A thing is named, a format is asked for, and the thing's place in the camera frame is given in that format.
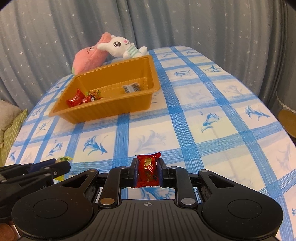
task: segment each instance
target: bunny head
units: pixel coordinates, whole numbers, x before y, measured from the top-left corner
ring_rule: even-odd
[[[123,53],[131,46],[135,46],[133,43],[130,43],[124,37],[115,37],[114,35],[111,36],[112,39],[109,43],[100,43],[97,45],[99,50],[106,50],[112,56],[116,58],[120,58],[123,56]]]

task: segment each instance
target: ridged black surface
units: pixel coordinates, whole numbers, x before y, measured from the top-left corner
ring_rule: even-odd
[[[179,208],[173,200],[123,200],[101,210],[80,233],[65,241],[227,241],[206,227],[197,212]]]

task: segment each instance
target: brown plastic bin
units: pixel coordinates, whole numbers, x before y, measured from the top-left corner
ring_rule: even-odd
[[[141,91],[125,93],[122,86],[135,82],[140,85]],[[77,89],[85,94],[97,88],[105,99],[74,107],[67,105],[66,100],[73,98]],[[49,116],[59,115],[76,124],[146,110],[151,105],[152,94],[159,89],[152,56],[132,58],[75,76],[53,106]]]

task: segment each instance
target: zigzag patterned cushion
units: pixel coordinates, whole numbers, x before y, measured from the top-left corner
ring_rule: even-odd
[[[21,112],[12,122],[11,126],[4,132],[4,145],[1,148],[1,160],[3,165],[6,162],[10,149],[20,132],[20,128],[28,116],[28,110]]]

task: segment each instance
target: plush toy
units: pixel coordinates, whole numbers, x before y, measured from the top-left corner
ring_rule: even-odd
[[[137,58],[147,54],[147,47],[143,46],[139,49],[135,47],[134,43],[131,43],[123,37],[111,36],[112,39],[109,43],[99,43],[97,48],[99,50],[106,50],[112,56],[116,58]]]
[[[109,43],[111,40],[111,34],[104,33],[97,44]],[[78,75],[88,72],[92,69],[102,66],[105,62],[107,56],[107,51],[99,50],[96,45],[92,47],[87,47],[80,50],[74,58],[72,65],[72,74]]]

